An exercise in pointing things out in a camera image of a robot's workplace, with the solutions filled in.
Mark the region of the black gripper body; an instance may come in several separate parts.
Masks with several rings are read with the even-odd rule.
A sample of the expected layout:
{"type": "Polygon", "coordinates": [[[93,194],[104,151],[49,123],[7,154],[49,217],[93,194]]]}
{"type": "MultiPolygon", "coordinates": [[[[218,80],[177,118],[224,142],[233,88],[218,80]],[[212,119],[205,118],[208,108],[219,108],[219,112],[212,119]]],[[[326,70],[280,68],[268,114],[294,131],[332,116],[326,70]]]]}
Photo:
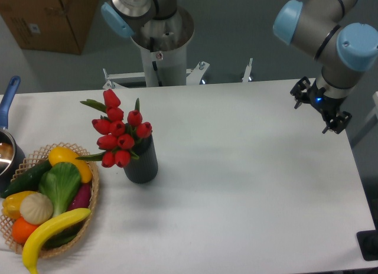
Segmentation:
{"type": "Polygon", "coordinates": [[[311,83],[308,79],[306,81],[306,95],[308,103],[320,114],[325,122],[334,121],[339,114],[340,106],[346,97],[335,98],[326,95],[326,88],[317,87],[316,81],[311,83]]]}

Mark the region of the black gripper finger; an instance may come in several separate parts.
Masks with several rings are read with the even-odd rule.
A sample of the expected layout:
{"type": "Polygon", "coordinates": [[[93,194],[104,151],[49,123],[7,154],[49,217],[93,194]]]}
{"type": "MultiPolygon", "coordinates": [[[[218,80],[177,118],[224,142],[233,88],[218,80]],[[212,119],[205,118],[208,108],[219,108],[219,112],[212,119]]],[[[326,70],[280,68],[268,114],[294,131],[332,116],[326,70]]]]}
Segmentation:
{"type": "Polygon", "coordinates": [[[347,127],[352,118],[352,114],[346,111],[337,111],[334,116],[328,112],[321,112],[321,116],[326,124],[325,128],[322,130],[323,134],[328,131],[340,134],[347,127]]]}
{"type": "Polygon", "coordinates": [[[295,99],[294,109],[297,109],[302,104],[310,104],[309,95],[307,90],[311,88],[311,83],[307,77],[299,79],[294,87],[291,89],[290,94],[295,99]]]}

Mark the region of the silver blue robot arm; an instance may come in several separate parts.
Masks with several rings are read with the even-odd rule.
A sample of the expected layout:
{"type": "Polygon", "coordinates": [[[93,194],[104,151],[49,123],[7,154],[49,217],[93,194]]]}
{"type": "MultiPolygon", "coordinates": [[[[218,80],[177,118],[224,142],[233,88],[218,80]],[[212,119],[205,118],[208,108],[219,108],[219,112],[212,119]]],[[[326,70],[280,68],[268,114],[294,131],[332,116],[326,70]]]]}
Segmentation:
{"type": "Polygon", "coordinates": [[[325,122],[324,132],[341,133],[352,115],[340,106],[377,60],[377,30],[339,22],[360,0],[291,0],[279,11],[273,33],[322,64],[314,82],[300,79],[290,91],[295,107],[311,105],[325,122]]]}

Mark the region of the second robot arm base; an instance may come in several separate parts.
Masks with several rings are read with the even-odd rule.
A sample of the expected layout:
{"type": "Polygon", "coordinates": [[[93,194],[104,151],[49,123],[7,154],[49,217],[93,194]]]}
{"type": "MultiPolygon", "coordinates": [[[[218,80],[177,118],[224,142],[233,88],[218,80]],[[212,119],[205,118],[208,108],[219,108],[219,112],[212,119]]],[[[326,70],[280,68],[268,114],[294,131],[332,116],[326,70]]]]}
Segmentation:
{"type": "Polygon", "coordinates": [[[122,38],[133,36],[152,20],[168,20],[176,11],[177,0],[109,0],[101,7],[107,25],[122,38]]]}

